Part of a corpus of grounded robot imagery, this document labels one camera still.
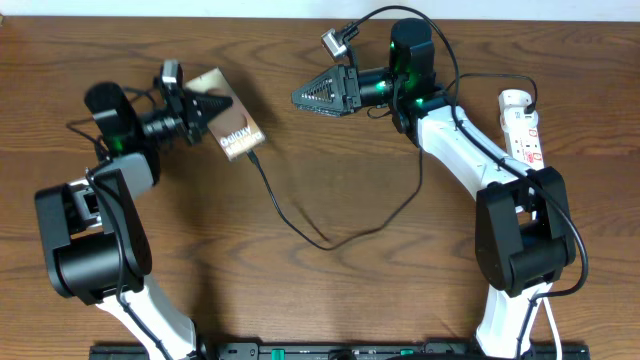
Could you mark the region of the Samsung Galaxy smartphone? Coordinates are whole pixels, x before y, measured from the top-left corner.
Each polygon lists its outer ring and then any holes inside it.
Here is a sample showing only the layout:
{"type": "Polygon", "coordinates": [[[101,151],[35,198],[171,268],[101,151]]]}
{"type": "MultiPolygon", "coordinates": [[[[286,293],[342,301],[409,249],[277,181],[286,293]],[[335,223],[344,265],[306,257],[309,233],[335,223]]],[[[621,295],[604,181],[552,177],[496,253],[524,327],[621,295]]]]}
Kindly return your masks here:
{"type": "Polygon", "coordinates": [[[266,135],[219,68],[214,68],[188,81],[186,88],[197,93],[226,96],[232,99],[232,105],[208,123],[209,131],[229,161],[234,161],[266,141],[266,135]]]}

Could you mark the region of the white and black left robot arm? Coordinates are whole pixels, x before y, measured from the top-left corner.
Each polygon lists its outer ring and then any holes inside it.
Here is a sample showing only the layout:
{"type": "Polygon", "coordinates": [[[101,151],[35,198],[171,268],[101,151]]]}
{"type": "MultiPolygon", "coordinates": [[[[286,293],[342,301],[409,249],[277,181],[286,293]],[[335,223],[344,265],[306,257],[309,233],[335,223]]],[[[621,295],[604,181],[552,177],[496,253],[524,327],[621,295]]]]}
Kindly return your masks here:
{"type": "Polygon", "coordinates": [[[159,180],[159,148],[176,137],[196,144],[233,105],[227,95],[155,85],[163,103],[139,115],[128,89],[101,82],[84,103],[101,135],[98,163],[82,178],[34,196],[46,270],[54,290],[119,320],[150,359],[214,359],[213,346],[151,274],[152,254],[134,201],[159,180]]]}

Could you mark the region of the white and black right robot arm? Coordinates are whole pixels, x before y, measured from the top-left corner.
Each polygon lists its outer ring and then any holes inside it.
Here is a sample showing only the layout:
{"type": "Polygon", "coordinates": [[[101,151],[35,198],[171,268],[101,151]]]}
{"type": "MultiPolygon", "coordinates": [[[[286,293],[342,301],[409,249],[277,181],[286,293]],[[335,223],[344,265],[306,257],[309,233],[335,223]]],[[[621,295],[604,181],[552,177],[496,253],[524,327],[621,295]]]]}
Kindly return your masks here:
{"type": "Polygon", "coordinates": [[[357,23],[331,29],[321,41],[333,65],[292,95],[301,110],[342,117],[387,107],[396,130],[441,162],[475,203],[475,256],[489,285],[474,335],[481,356],[534,358],[531,330],[538,309],[557,295],[554,283],[574,262],[586,263],[561,174],[541,162],[538,116],[529,93],[499,97],[505,146],[467,117],[456,86],[435,70],[441,30],[427,18],[397,21],[386,66],[360,68],[352,39],[357,23]]]}

